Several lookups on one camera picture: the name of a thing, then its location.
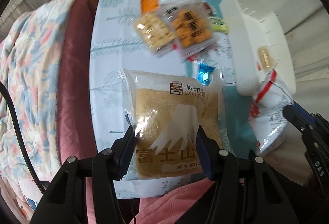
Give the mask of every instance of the packaged bread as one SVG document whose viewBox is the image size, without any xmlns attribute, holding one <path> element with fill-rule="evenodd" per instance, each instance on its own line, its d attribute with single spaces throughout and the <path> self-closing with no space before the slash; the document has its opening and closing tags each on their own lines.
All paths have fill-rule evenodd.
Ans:
<svg viewBox="0 0 329 224">
<path fill-rule="evenodd" d="M 154 54 L 169 51 L 176 37 L 156 12 L 144 14 L 136 21 L 134 28 Z"/>
<path fill-rule="evenodd" d="M 195 149 L 199 125 L 222 147 L 218 112 L 224 105 L 218 73 L 208 87 L 183 76 L 127 69 L 120 70 L 119 75 L 125 89 L 126 114 L 136 135 L 126 180 L 201 172 Z"/>
<path fill-rule="evenodd" d="M 216 42 L 202 0 L 179 0 L 163 5 L 159 15 L 171 24 L 178 48 L 188 58 Z"/>
</svg>

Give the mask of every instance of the white box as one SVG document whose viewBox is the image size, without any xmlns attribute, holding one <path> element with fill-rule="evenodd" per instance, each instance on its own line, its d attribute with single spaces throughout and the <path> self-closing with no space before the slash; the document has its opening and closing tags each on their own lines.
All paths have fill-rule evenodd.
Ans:
<svg viewBox="0 0 329 224">
<path fill-rule="evenodd" d="M 268 70 L 261 66 L 259 47 L 266 46 L 291 94 L 296 93 L 292 59 L 279 20 L 258 0 L 222 0 L 219 8 L 229 28 L 236 70 L 236 88 L 252 96 Z"/>
</svg>

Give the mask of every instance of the white tablecloth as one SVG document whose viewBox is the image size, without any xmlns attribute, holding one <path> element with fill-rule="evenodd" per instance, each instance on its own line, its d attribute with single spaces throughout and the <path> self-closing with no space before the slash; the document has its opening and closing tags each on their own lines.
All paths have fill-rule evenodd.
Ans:
<svg viewBox="0 0 329 224">
<path fill-rule="evenodd" d="M 132 27 L 140 14 L 140 0 L 100 0 L 90 51 L 90 106 L 98 151 L 110 148 L 128 128 L 122 106 L 122 83 L 117 71 L 124 67 L 168 75 L 191 76 L 192 65 L 182 63 L 177 51 L 153 56 Z M 228 67 L 227 81 L 235 82 L 228 38 L 218 33 L 219 48 L 209 62 Z M 154 197 L 200 179 L 187 175 L 165 179 L 115 181 L 118 198 Z"/>
</svg>

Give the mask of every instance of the blue tablecloth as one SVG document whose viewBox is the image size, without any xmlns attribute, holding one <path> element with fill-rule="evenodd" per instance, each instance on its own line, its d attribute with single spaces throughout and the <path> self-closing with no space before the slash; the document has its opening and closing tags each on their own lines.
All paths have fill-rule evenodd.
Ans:
<svg viewBox="0 0 329 224">
<path fill-rule="evenodd" d="M 222 17 L 219 10 L 221 0 L 206 1 L 213 5 L 218 16 Z M 233 82 L 224 88 L 224 93 L 227 135 L 230 144 L 237 157 L 248 158 L 249 151 L 251 149 L 255 151 L 257 146 L 256 138 L 248 123 L 251 97 L 239 95 Z"/>
</svg>

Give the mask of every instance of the metal screw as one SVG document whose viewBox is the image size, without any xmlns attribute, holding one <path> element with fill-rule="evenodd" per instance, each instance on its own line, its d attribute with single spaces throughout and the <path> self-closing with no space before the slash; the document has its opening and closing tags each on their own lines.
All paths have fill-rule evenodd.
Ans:
<svg viewBox="0 0 329 224">
<path fill-rule="evenodd" d="M 110 155 L 111 153 L 112 153 L 112 150 L 111 150 L 110 148 L 104 149 L 104 150 L 102 151 L 102 154 L 103 154 L 103 155 Z"/>
<path fill-rule="evenodd" d="M 68 157 L 66 161 L 68 161 L 69 163 L 73 163 L 75 160 L 76 160 L 75 156 L 72 155 Z"/>
<path fill-rule="evenodd" d="M 220 151 L 219 151 L 219 154 L 220 154 L 221 156 L 228 156 L 228 151 L 226 151 L 226 150 L 220 150 Z"/>
<path fill-rule="evenodd" d="M 256 157 L 255 157 L 255 161 L 256 161 L 258 164 L 261 164 L 261 163 L 264 162 L 264 159 L 261 158 L 260 156 L 256 156 Z"/>
</svg>

